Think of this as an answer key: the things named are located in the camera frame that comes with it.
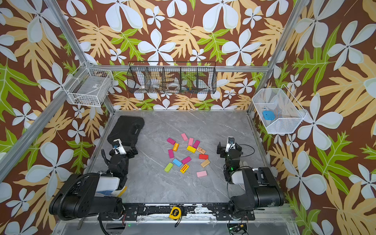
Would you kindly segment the green block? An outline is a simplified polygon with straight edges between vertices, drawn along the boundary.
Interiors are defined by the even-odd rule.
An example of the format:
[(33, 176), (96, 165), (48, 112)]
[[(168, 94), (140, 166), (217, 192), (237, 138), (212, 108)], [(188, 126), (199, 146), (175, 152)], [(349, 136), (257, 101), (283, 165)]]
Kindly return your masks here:
[(164, 171), (169, 173), (173, 166), (174, 166), (173, 163), (168, 163), (167, 166), (165, 167)]

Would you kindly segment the orange cylinder block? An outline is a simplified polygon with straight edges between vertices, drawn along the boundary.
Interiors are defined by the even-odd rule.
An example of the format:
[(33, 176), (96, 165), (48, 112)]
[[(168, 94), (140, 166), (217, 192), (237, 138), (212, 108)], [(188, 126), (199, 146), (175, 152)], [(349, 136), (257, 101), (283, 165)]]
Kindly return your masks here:
[(179, 144), (178, 143), (175, 143), (174, 144), (174, 147), (173, 147), (173, 151), (177, 151), (179, 148)]

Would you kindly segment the blue block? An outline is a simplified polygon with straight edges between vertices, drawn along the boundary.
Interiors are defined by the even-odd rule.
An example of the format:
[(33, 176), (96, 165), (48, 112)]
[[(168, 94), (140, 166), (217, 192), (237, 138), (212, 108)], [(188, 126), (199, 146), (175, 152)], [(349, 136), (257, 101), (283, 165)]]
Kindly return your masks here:
[(182, 165), (182, 163), (181, 163), (179, 160), (177, 160), (177, 159), (174, 159), (172, 162), (173, 162), (176, 166), (178, 166), (178, 167), (180, 167), (180, 166)]

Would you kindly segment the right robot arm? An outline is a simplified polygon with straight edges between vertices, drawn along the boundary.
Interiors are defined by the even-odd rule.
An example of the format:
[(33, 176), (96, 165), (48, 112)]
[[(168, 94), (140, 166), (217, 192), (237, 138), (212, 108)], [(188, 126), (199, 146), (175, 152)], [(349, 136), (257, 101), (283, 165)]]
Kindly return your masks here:
[(232, 214), (284, 204), (285, 197), (270, 168), (240, 165), (242, 146), (235, 143), (234, 138), (230, 137), (225, 146), (218, 144), (216, 152), (225, 159), (223, 173), (227, 184), (244, 186), (244, 194), (229, 198)]

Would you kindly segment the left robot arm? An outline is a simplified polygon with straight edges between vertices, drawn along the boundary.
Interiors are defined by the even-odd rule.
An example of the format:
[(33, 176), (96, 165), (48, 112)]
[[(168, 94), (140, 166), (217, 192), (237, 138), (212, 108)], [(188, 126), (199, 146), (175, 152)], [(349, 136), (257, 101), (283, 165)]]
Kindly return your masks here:
[(137, 154), (135, 145), (129, 150), (114, 145), (110, 158), (102, 149), (101, 156), (108, 169), (71, 175), (50, 203), (49, 213), (64, 221), (101, 213), (120, 217), (123, 207), (119, 197), (126, 190), (129, 160)]

